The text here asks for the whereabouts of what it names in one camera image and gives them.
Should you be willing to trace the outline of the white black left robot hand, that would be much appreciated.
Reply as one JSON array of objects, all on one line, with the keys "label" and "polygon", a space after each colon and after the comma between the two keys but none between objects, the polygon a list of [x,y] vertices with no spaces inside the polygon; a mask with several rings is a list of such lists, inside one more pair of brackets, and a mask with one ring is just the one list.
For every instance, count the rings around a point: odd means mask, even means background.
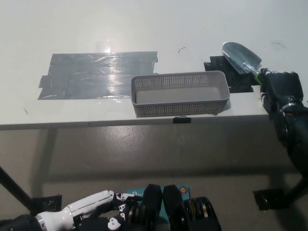
[{"label": "white black left robot hand", "polygon": [[105,190],[71,203],[59,212],[41,212],[35,218],[43,231],[71,231],[77,226],[79,218],[91,218],[118,210],[119,214],[107,222],[107,229],[116,231],[127,221],[128,207],[140,201],[142,197],[138,195]]}]

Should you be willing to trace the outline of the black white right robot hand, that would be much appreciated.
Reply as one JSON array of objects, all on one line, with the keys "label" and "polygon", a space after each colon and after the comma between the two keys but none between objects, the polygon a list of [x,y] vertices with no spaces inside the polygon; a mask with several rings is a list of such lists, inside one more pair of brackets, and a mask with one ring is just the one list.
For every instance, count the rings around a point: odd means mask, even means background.
[{"label": "black white right robot hand", "polygon": [[304,94],[297,73],[281,73],[262,68],[258,78],[262,83],[261,102],[270,120],[273,120],[279,111],[289,106],[303,105]]}]

